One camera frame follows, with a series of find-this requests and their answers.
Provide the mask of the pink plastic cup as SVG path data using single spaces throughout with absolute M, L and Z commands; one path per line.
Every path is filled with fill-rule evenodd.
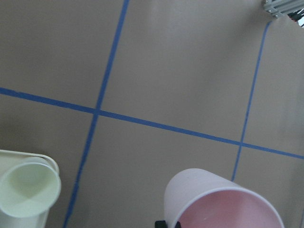
M 206 170 L 180 171 L 164 193 L 169 228 L 282 228 L 274 206 L 254 191 Z

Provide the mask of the aluminium frame post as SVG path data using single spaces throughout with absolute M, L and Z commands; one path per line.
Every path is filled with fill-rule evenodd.
M 275 18 L 299 13 L 304 9 L 304 0 L 263 0 L 264 11 Z

